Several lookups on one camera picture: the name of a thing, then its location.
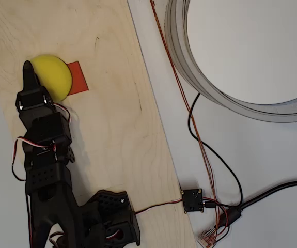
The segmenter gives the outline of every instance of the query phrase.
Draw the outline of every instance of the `power cable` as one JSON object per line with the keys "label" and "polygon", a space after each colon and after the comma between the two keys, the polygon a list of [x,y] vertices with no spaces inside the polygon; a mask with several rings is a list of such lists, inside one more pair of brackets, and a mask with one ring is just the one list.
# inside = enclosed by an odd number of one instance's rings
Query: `power cable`
{"label": "power cable", "polygon": [[[191,116],[192,116],[192,112],[195,106],[195,103],[197,102],[198,98],[200,96],[200,93],[198,93],[198,95],[196,96],[196,98],[194,99],[190,112],[189,112],[189,117],[187,119],[187,126],[189,128],[189,131],[191,133],[191,136],[196,139],[198,141],[198,138],[194,135],[194,133],[192,132],[192,128],[191,128]],[[243,202],[243,192],[242,192],[242,187],[241,187],[241,183],[239,181],[239,179],[237,178],[236,174],[233,172],[233,170],[230,168],[230,166],[227,165],[227,163],[224,161],[224,159],[213,149],[211,148],[207,143],[201,141],[201,143],[206,146],[210,151],[212,151],[213,154],[215,154],[220,160],[221,162],[225,165],[225,167],[230,171],[230,173],[233,175],[233,177],[235,178],[235,180],[237,181],[238,187],[239,187],[239,191],[240,191],[240,202],[236,205],[236,206],[230,206],[230,205],[226,205],[226,204],[219,204],[219,206],[224,206],[224,207],[228,207],[228,208],[232,208],[232,207],[239,207],[241,206],[242,202]]]}

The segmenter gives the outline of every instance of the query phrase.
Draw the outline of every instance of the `wire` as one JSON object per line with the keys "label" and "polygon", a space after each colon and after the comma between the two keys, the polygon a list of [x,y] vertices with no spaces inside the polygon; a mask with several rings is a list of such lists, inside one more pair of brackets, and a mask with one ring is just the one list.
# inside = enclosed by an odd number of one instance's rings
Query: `wire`
{"label": "wire", "polygon": [[256,203],[256,202],[259,202],[260,200],[268,197],[269,195],[272,195],[273,193],[276,193],[280,190],[283,190],[283,189],[286,189],[286,188],[289,188],[289,187],[295,187],[297,186],[297,181],[293,181],[293,182],[286,182],[286,183],[283,183],[283,184],[280,184],[280,185],[277,185],[275,187],[273,187],[272,189],[269,189],[265,192],[263,192],[262,194],[259,194],[258,196],[248,200],[248,201],[245,201],[241,206],[240,206],[240,209],[243,210],[249,206],[251,206],[252,204]]}
{"label": "wire", "polygon": [[221,204],[221,203],[218,202],[217,200],[214,200],[214,199],[211,199],[211,198],[207,198],[207,197],[202,197],[202,198],[203,198],[204,200],[208,200],[208,201],[210,201],[210,202],[214,202],[214,203],[216,203],[216,205],[217,205],[217,206],[224,212],[224,214],[225,214],[226,222],[225,222],[225,227],[224,227],[224,229],[218,234],[218,233],[217,233],[217,232],[218,232],[218,225],[216,224],[216,226],[215,226],[216,235],[213,236],[213,237],[211,237],[211,238],[209,238],[209,240],[216,239],[219,235],[221,235],[221,234],[225,231],[226,227],[228,226],[229,219],[228,219],[227,211],[226,211],[226,209],[224,208],[223,204]]}
{"label": "wire", "polygon": [[[198,98],[200,96],[200,93],[198,93],[198,95],[196,96],[196,98],[194,99],[193,101],[193,104],[192,104],[192,107],[190,109],[190,112],[189,112],[189,117],[187,119],[187,126],[189,128],[189,131],[191,133],[191,136],[196,139],[198,141],[198,138],[194,135],[194,133],[192,132],[192,128],[191,128],[191,116],[192,116],[192,112],[193,112],[193,109],[194,109],[194,106],[195,106],[195,103],[197,102]],[[233,177],[235,178],[235,180],[237,181],[237,184],[238,184],[238,187],[239,187],[239,191],[240,191],[240,202],[236,205],[236,206],[230,206],[230,205],[226,205],[226,204],[219,204],[219,206],[224,206],[224,207],[239,207],[242,202],[243,202],[243,192],[242,192],[242,187],[241,187],[241,183],[240,181],[238,180],[236,174],[233,172],[233,170],[227,165],[227,163],[224,161],[224,159],[213,149],[211,148],[207,143],[201,141],[201,143],[203,145],[205,145],[210,151],[212,151],[220,160],[221,162],[225,165],[225,167],[231,172],[231,174],[233,175]]]}
{"label": "wire", "polygon": [[67,108],[59,103],[54,103],[54,106],[62,109],[63,111],[66,111],[68,113],[68,123],[70,124],[71,123],[71,115],[70,115],[70,112],[67,110]]}
{"label": "wire", "polygon": [[65,235],[65,233],[64,233],[64,232],[61,232],[61,231],[56,231],[56,232],[54,232],[54,233],[52,233],[52,234],[50,235],[49,241],[50,241],[56,248],[59,248],[59,245],[57,244],[57,242],[54,241],[54,240],[52,239],[53,237],[55,237],[55,236],[57,236],[57,235],[61,235],[61,236],[63,236],[63,235]]}
{"label": "wire", "polygon": [[[165,49],[165,51],[167,53],[167,56],[169,58],[169,62],[170,62],[170,65],[172,67],[172,70],[174,72],[174,75],[175,75],[175,78],[176,78],[176,81],[177,81],[177,84],[178,84],[180,93],[182,95],[182,98],[183,98],[183,101],[185,103],[185,106],[186,106],[187,110],[190,111],[190,106],[189,106],[189,103],[187,101],[187,98],[186,98],[184,89],[183,89],[182,84],[181,84],[181,82],[179,80],[178,74],[176,72],[175,65],[173,63],[173,59],[172,59],[172,57],[170,55],[168,46],[167,46],[167,44],[165,42],[165,39],[164,39],[164,35],[163,35],[162,29],[161,29],[160,21],[159,21],[158,15],[157,15],[156,10],[155,10],[155,3],[154,3],[153,0],[150,0],[150,4],[151,4],[152,10],[153,10],[153,14],[154,14],[154,17],[155,17],[156,24],[157,24],[158,29],[159,29],[159,32],[160,32],[160,36],[161,36],[161,39],[162,39],[162,42],[163,42],[163,45],[164,45],[164,49]],[[193,127],[194,127],[194,130],[195,130],[195,133],[196,133],[196,137],[198,139],[198,143],[199,143],[199,146],[200,146],[200,151],[201,151],[201,154],[202,154],[202,158],[204,160],[204,164],[205,164],[205,167],[206,167],[206,170],[207,170],[207,174],[208,174],[208,177],[209,177],[209,182],[210,182],[211,190],[212,190],[214,199],[217,200],[212,167],[210,165],[210,162],[209,162],[208,156],[206,154],[205,148],[204,148],[203,144],[201,143],[200,135],[199,135],[198,130],[196,128],[196,123],[195,123],[195,120],[194,120],[194,116],[193,115],[191,115],[191,119],[192,119]],[[218,223],[219,223],[219,210],[220,210],[219,208],[215,208],[217,227],[218,227]]]}
{"label": "wire", "polygon": [[[105,239],[106,239],[106,240],[113,239],[113,238],[115,238],[115,237],[118,235],[119,232],[120,232],[120,229],[117,230],[114,234],[112,234],[112,235],[110,235],[110,236],[107,236]],[[59,248],[59,245],[58,245],[57,242],[54,241],[52,238],[55,237],[55,236],[58,236],[58,235],[64,236],[65,233],[62,232],[62,231],[56,231],[56,232],[52,233],[52,234],[50,235],[50,237],[49,237],[49,241],[50,241],[56,248]]]}
{"label": "wire", "polygon": [[109,240],[109,239],[113,239],[114,237],[117,236],[117,234],[120,232],[120,230],[117,230],[114,234],[110,235],[110,236],[107,236],[106,237],[106,240]]}
{"label": "wire", "polygon": [[150,207],[148,207],[148,208],[145,208],[145,209],[143,209],[143,210],[140,210],[140,211],[138,211],[138,212],[135,212],[135,214],[138,215],[138,214],[147,212],[147,211],[151,210],[152,208],[155,208],[155,207],[158,207],[158,206],[163,206],[163,205],[167,205],[167,204],[176,204],[176,203],[180,203],[180,202],[182,202],[182,201],[183,201],[183,199],[180,198],[180,199],[177,199],[177,200],[171,200],[171,201],[168,201],[168,202],[166,202],[166,203],[156,204],[156,205],[150,206]]}
{"label": "wire", "polygon": [[25,142],[25,143],[27,143],[27,144],[29,144],[29,145],[32,145],[32,146],[34,146],[34,147],[39,147],[39,148],[48,148],[48,147],[50,147],[50,146],[42,146],[42,145],[36,144],[36,143],[34,143],[34,142],[32,142],[32,141],[30,141],[30,140],[24,138],[24,137],[17,137],[17,138],[15,139],[15,141],[14,141],[14,145],[13,145],[13,153],[12,153],[12,173],[13,173],[13,175],[15,176],[15,178],[16,178],[18,181],[24,182],[25,179],[21,179],[21,178],[19,178],[19,177],[16,175],[15,171],[14,171],[14,163],[15,163],[15,158],[16,158],[16,151],[17,151],[18,141],[22,141],[22,142]]}
{"label": "wire", "polygon": [[217,244],[218,242],[220,242],[222,239],[224,239],[230,232],[230,226],[227,227],[227,231],[226,233],[221,237],[219,238],[218,240],[216,240],[215,244]]}

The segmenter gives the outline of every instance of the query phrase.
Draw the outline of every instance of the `wood grain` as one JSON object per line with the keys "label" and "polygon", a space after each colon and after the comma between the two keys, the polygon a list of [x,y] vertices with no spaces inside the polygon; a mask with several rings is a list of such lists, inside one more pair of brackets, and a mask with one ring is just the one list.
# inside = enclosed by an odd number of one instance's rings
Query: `wood grain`
{"label": "wood grain", "polygon": [[[0,105],[13,138],[25,133],[14,105],[22,66],[39,54],[78,60],[89,87],[63,102],[73,116],[68,167],[78,203],[100,189],[126,190],[135,210],[179,198],[127,1],[0,0]],[[141,247],[196,247],[181,204],[138,220]]]}

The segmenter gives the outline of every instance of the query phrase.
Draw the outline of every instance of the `black cable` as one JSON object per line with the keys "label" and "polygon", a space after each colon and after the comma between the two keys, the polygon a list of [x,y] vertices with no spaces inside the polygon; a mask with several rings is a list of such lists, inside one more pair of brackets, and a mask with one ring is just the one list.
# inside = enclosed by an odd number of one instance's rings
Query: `black cable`
{"label": "black cable", "polygon": [[[194,133],[192,132],[192,128],[191,128],[191,116],[192,116],[192,112],[193,112],[193,109],[194,109],[194,106],[195,106],[195,103],[196,101],[198,100],[200,96],[200,93],[198,93],[198,95],[196,96],[196,98],[194,99],[193,101],[193,104],[192,104],[192,107],[191,107],[191,110],[189,112],[189,117],[187,119],[187,125],[188,125],[188,128],[189,128],[189,131],[191,133],[191,136],[196,139],[197,141],[199,140],[195,135]],[[238,180],[237,176],[235,175],[235,173],[232,171],[232,169],[227,165],[227,163],[224,161],[224,159],[222,159],[222,157],[214,150],[212,149],[207,143],[201,141],[201,143],[206,146],[209,150],[211,150],[220,160],[221,162],[225,165],[225,167],[231,172],[231,174],[233,175],[233,177],[235,178],[235,180],[237,181],[237,184],[238,184],[238,187],[239,187],[239,191],[240,191],[240,202],[236,205],[236,206],[230,206],[230,205],[225,205],[225,204],[220,204],[220,206],[224,206],[224,207],[228,207],[228,208],[233,208],[233,207],[239,207],[242,205],[242,202],[243,202],[243,192],[242,192],[242,187],[241,187],[241,184],[240,184],[240,181]]]}
{"label": "black cable", "polygon": [[293,181],[293,182],[286,182],[286,183],[283,183],[283,184],[280,184],[280,185],[277,185],[275,187],[273,187],[272,189],[269,189],[265,192],[263,192],[262,194],[259,194],[258,196],[244,202],[241,206],[240,206],[240,209],[243,210],[249,206],[251,206],[252,204],[268,197],[269,195],[272,195],[273,193],[276,193],[280,190],[283,190],[283,189],[286,189],[286,188],[289,188],[289,187],[294,187],[294,186],[297,186],[297,181]]}
{"label": "black cable", "polygon": [[218,240],[216,240],[215,245],[216,245],[218,242],[220,242],[222,239],[224,239],[224,238],[229,234],[229,232],[230,232],[230,226],[227,227],[227,231],[226,231],[226,233],[225,233],[221,238],[219,238]]}

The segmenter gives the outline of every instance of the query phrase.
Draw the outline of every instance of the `red and white wire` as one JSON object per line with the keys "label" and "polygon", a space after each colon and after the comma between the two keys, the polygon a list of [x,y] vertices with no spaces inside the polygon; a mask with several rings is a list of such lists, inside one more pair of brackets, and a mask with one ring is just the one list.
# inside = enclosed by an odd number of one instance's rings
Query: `red and white wire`
{"label": "red and white wire", "polygon": [[153,206],[151,206],[151,207],[149,207],[147,209],[136,212],[136,215],[148,212],[149,210],[151,210],[154,207],[163,206],[163,205],[167,205],[167,204],[175,204],[175,203],[179,203],[179,202],[182,202],[182,201],[183,201],[183,198],[180,198],[180,199],[177,199],[177,200],[167,201],[166,203],[156,204],[156,205],[153,205]]}
{"label": "red and white wire", "polygon": [[117,236],[117,234],[120,232],[120,230],[117,230],[114,234],[110,235],[110,236],[107,236],[106,237],[106,240],[109,240],[109,239],[113,239],[114,237]]}
{"label": "red and white wire", "polygon": [[39,148],[48,148],[50,146],[42,146],[42,145],[39,145],[39,144],[36,144],[24,137],[17,137],[13,143],[13,153],[12,153],[12,172],[14,174],[14,176],[16,177],[17,180],[19,181],[25,181],[25,179],[21,179],[19,178],[15,172],[14,172],[14,162],[15,162],[15,158],[16,158],[16,151],[17,151],[17,145],[18,145],[18,141],[22,141],[22,142],[25,142],[31,146],[34,146],[34,147],[39,147]]}
{"label": "red and white wire", "polygon": [[63,105],[58,104],[58,103],[54,103],[54,106],[56,106],[56,107],[62,109],[63,111],[66,111],[66,112],[68,113],[68,123],[70,124],[70,123],[71,123],[71,115],[70,115],[69,110],[67,110],[66,107],[64,107]]}

